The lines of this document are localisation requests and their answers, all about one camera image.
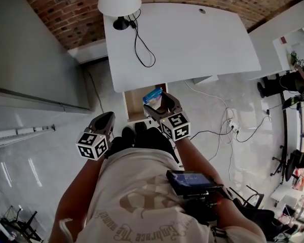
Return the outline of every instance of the white cable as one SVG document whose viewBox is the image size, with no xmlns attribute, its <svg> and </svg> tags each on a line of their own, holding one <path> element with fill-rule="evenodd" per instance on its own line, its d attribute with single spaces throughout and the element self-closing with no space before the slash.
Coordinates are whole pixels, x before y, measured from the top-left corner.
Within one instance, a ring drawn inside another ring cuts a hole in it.
<svg viewBox="0 0 304 243">
<path fill-rule="evenodd" d="M 209 95 L 209 94 L 204 93 L 204 92 L 202 92 L 202 91 L 198 91 L 198 90 L 196 90 L 196 89 L 193 89 L 190 85 L 187 84 L 187 82 L 186 82 L 185 80 L 184 80 L 184 82 L 185 82 L 185 84 L 186 84 L 191 90 L 193 90 L 193 91 L 195 91 L 195 92 L 198 92 L 198 93 L 202 93 L 202 94 L 207 95 L 207 96 L 210 96 L 210 97 L 218 98 L 219 100 L 221 100 L 221 101 L 224 103 L 224 105 L 225 105 L 225 110 L 224 110 L 223 116 L 222 116 L 222 118 L 221 118 L 221 128 L 220 128 L 219 134 L 221 134 L 223 125 L 224 125 L 225 123 L 227 123 L 227 124 L 226 124 L 226 133 L 227 133 L 227 128 L 228 128 L 228 126 L 229 126 L 228 123 L 229 123 L 229 121 L 230 121 L 231 119 L 233 119 L 233 118 L 235 117 L 234 111 L 233 111 L 231 108 L 228 108 L 228 106 L 226 105 L 226 103 L 224 102 L 224 100 L 223 100 L 222 98 L 220 98 L 220 97 L 218 97 L 218 96 L 216 96 L 216 95 Z M 232 111 L 232 113 L 233 113 L 233 117 L 232 117 L 232 118 L 229 118 L 228 110 L 231 110 L 231 111 Z M 230 142 L 227 143 L 227 144 L 230 144 L 230 145 L 231 145 L 231 148 L 232 148 L 232 152 L 231 152 L 231 155 L 230 155 L 230 165 L 229 165 L 229 178 L 230 178 L 230 181 L 231 181 L 230 167 L 231 167 L 231 161 L 232 161 L 232 156 L 233 156 L 233 135 L 232 135 L 232 138 L 230 138 L 228 134 L 227 134 L 227 136 L 228 136 L 228 138 L 229 138 L 229 140 L 230 140 Z M 215 155 L 213 155 L 208 161 L 211 161 L 213 158 L 216 157 L 216 155 L 217 155 L 217 153 L 218 153 L 218 150 L 219 150 L 219 141 L 220 141 L 220 140 L 222 140 L 221 135 L 218 136 L 218 146 L 217 146 L 216 153 L 215 153 Z"/>
<path fill-rule="evenodd" d="M 221 101 L 224 103 L 225 107 L 227 108 L 227 105 L 226 105 L 226 103 L 224 102 L 224 100 L 223 100 L 222 98 L 220 98 L 220 97 L 218 97 L 218 96 L 216 96 L 216 95 L 209 95 L 209 94 L 204 93 L 204 92 L 202 92 L 202 91 L 195 90 L 194 88 L 192 88 L 190 85 L 187 84 L 186 80 L 184 80 L 184 82 L 186 83 L 186 85 L 187 85 L 191 90 L 193 90 L 193 91 L 195 91 L 195 92 L 202 93 L 202 94 L 207 95 L 207 96 L 210 96 L 210 97 L 216 97 L 216 98 L 218 98 L 219 100 L 221 100 Z"/>
</svg>

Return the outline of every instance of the black lamp base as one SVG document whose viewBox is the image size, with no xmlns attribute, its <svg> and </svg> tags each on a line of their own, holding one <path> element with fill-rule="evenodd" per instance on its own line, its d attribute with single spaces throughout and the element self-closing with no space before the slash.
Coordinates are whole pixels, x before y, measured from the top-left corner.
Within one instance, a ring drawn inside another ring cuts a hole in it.
<svg viewBox="0 0 304 243">
<path fill-rule="evenodd" d="M 113 22 L 113 27 L 116 30 L 125 30 L 128 26 L 130 26 L 130 23 L 124 18 L 124 16 L 118 17 L 118 19 Z"/>
</svg>

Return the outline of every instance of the white t-shirt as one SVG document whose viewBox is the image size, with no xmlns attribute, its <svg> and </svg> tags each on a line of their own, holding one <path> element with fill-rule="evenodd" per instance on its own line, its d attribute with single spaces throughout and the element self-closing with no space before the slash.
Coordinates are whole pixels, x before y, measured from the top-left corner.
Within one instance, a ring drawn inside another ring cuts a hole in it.
<svg viewBox="0 0 304 243">
<path fill-rule="evenodd" d="M 167 170 L 178 166 L 161 150 L 129 148 L 105 160 L 77 242 L 262 242 L 240 227 L 217 237 L 217 230 L 185 214 Z"/>
</svg>

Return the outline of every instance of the black cable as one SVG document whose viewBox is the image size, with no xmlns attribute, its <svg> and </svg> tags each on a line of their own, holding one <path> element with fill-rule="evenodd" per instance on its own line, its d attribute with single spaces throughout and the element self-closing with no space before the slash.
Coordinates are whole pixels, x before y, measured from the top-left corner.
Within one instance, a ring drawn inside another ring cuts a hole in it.
<svg viewBox="0 0 304 243">
<path fill-rule="evenodd" d="M 297 102 L 297 103 L 300 103 L 300 102 Z M 296 103 L 294 103 L 294 104 L 296 104 Z M 292 104 L 292 105 L 294 105 L 294 104 Z M 292 106 L 292 105 L 291 105 L 291 106 Z M 288 108 L 290 108 L 290 106 L 289 106 Z M 302 106 L 301 108 L 304 108 L 304 106 Z M 297 110 L 297 108 L 290 108 L 290 109 L 292 109 L 292 110 Z"/>
<path fill-rule="evenodd" d="M 229 179 L 230 179 L 230 181 L 231 181 L 230 168 L 231 168 L 232 156 L 233 156 L 233 146 L 232 146 L 232 143 L 231 143 L 231 148 L 232 148 L 232 153 L 231 153 L 231 156 L 230 156 L 230 165 L 229 165 Z"/>
<path fill-rule="evenodd" d="M 216 134 L 216 135 L 219 135 L 219 136 L 221 136 L 221 135 L 227 135 L 227 134 L 229 134 L 231 131 L 233 130 L 233 128 L 229 131 L 229 132 L 227 132 L 227 133 L 223 133 L 223 134 L 221 134 L 221 133 L 217 133 L 217 132 L 213 132 L 213 131 L 200 131 L 200 132 L 197 132 L 195 135 L 193 135 L 193 137 L 191 137 L 189 140 L 192 140 L 194 137 L 196 137 L 198 134 L 200 134 L 200 133 L 203 133 L 203 132 L 210 132 L 210 133 L 213 133 L 213 134 Z"/>
<path fill-rule="evenodd" d="M 243 142 L 246 142 L 246 141 L 248 141 L 249 139 L 251 139 L 251 137 L 255 134 L 255 132 L 256 132 L 256 131 L 259 129 L 259 127 L 262 125 L 264 119 L 266 119 L 267 117 L 269 118 L 269 120 L 270 120 L 270 122 L 271 122 L 271 117 L 270 117 L 269 115 L 266 115 L 266 116 L 262 119 L 262 121 L 261 121 L 261 123 L 259 124 L 259 126 L 258 126 L 258 127 L 255 129 L 255 131 L 251 134 L 251 136 L 250 136 L 249 138 L 247 138 L 246 140 L 244 140 L 244 141 L 238 140 L 239 131 L 237 131 L 236 140 L 237 140 L 238 142 L 240 142 L 240 143 L 243 143 Z"/>
<path fill-rule="evenodd" d="M 140 17 L 141 15 L 141 9 L 139 9 L 140 13 L 139 15 L 135 18 L 134 14 L 132 14 L 132 16 L 134 17 L 134 20 L 131 19 L 130 16 L 128 16 L 130 22 L 135 22 L 135 25 L 131 25 L 134 29 L 135 29 L 135 32 L 136 32 L 136 35 L 135 35 L 135 40 L 134 40 L 134 51 L 135 51 L 135 55 L 137 57 L 137 59 L 141 62 L 141 64 L 144 66 L 144 67 L 153 67 L 154 64 L 156 63 L 156 57 L 155 55 L 153 54 L 153 52 L 147 47 L 147 45 L 144 43 L 144 41 L 142 40 L 142 38 L 139 36 L 138 34 L 138 22 L 137 22 L 137 18 Z M 143 61 L 140 59 L 140 57 L 138 56 L 137 54 L 137 51 L 136 51 L 136 43 L 137 43 L 137 38 L 139 38 L 141 40 L 141 42 L 144 44 L 145 48 L 152 54 L 152 56 L 154 57 L 154 62 L 152 63 L 152 65 L 150 66 L 147 66 L 143 63 Z"/>
<path fill-rule="evenodd" d="M 221 133 L 217 133 L 217 132 L 213 132 L 213 131 L 200 131 L 200 132 L 197 132 L 190 140 L 192 140 L 194 137 L 196 137 L 198 134 L 200 134 L 200 133 L 203 133 L 203 132 L 210 132 L 210 133 L 213 133 L 213 134 L 216 134 L 216 135 L 227 135 L 227 134 L 229 134 L 231 131 L 233 130 L 233 128 L 229 131 L 229 132 L 227 132 L 227 133 L 223 133 L 223 134 L 221 134 Z"/>
<path fill-rule="evenodd" d="M 8 210 L 6 211 L 6 213 L 5 213 L 4 216 L 3 216 L 3 217 L 7 216 L 6 219 L 8 219 L 8 214 L 9 214 L 11 208 L 12 208 L 12 206 L 10 206 L 10 207 L 8 208 Z"/>
<path fill-rule="evenodd" d="M 88 72 L 88 74 L 89 74 L 89 76 L 90 76 L 91 82 L 92 82 L 92 84 L 93 84 L 93 87 L 94 87 L 94 89 L 95 89 L 96 95 L 97 95 L 97 97 L 98 97 L 101 111 L 102 111 L 102 113 L 105 113 L 104 110 L 103 110 L 103 108 L 102 108 L 100 96 L 99 96 L 99 94 L 98 94 L 98 92 L 97 92 L 97 88 L 96 88 L 95 82 L 93 81 L 92 75 L 91 75 L 91 73 L 90 73 L 88 70 L 87 70 L 87 72 Z"/>
<path fill-rule="evenodd" d="M 272 108 L 269 108 L 268 110 L 274 109 L 274 108 L 276 108 L 276 107 L 278 107 L 278 106 L 281 106 L 282 104 L 283 104 L 283 103 L 278 104 L 278 105 L 276 105 L 276 106 L 274 106 L 274 107 L 272 107 Z"/>
</svg>

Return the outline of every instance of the shoe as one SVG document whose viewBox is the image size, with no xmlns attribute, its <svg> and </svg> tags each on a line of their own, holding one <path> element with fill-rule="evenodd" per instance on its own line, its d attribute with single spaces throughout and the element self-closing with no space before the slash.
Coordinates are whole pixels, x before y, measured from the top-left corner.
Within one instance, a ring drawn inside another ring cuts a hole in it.
<svg viewBox="0 0 304 243">
<path fill-rule="evenodd" d="M 147 130 L 147 126 L 146 126 L 145 122 L 141 121 L 134 125 L 134 129 L 135 129 L 136 136 L 140 136 L 140 134 L 142 134 L 144 131 Z"/>
<path fill-rule="evenodd" d="M 260 93 L 261 98 L 264 98 L 265 97 L 265 91 L 264 91 L 264 88 L 263 88 L 263 86 L 260 82 L 257 83 L 257 88 L 258 88 L 258 91 Z"/>
<path fill-rule="evenodd" d="M 129 126 L 127 126 L 122 130 L 122 138 L 124 138 L 128 144 L 133 145 L 135 141 L 135 133 Z"/>
</svg>

